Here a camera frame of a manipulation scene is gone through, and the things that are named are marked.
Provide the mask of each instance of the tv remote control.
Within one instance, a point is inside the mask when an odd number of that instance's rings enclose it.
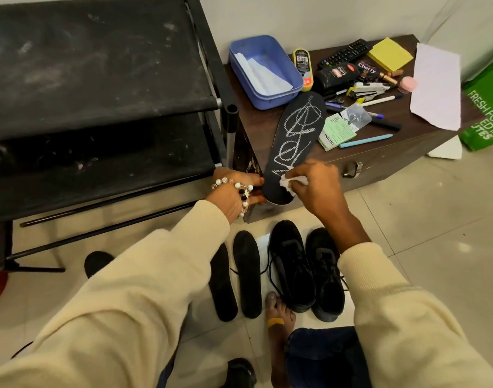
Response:
[[[357,41],[347,45],[343,49],[338,50],[331,57],[318,63],[318,68],[323,69],[327,67],[333,67],[334,65],[340,63],[349,63],[364,54],[371,51],[372,46],[363,39],[358,39]]]

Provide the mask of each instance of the white pearl bracelet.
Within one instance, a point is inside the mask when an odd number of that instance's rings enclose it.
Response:
[[[231,183],[234,185],[236,189],[239,190],[239,195],[241,197],[241,214],[239,214],[239,217],[242,218],[245,213],[248,210],[248,198],[250,196],[250,192],[254,190],[253,185],[244,185],[241,182],[235,182],[233,179],[228,179],[227,177],[223,177],[222,179],[217,179],[215,183],[212,184],[212,189],[216,189],[218,186],[224,184],[224,183]]]

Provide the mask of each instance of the blue plastic tray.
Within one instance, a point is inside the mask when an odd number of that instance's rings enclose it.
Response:
[[[242,53],[247,59],[255,59],[277,76],[289,82],[293,88],[288,92],[272,96],[260,94],[253,88],[250,80],[244,74],[234,56],[235,53]],[[244,38],[232,42],[230,44],[229,61],[247,96],[257,109],[266,110],[286,104],[302,90],[302,76],[277,40],[269,35]]]

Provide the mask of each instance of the pink cap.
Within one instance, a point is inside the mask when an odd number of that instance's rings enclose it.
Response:
[[[417,80],[411,76],[405,76],[399,82],[399,91],[402,93],[410,93],[417,87]]]

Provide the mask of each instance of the green bag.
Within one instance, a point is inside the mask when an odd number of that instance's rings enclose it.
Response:
[[[489,147],[493,144],[493,62],[464,84],[463,90],[483,112],[485,120],[465,130],[460,140],[473,151]]]

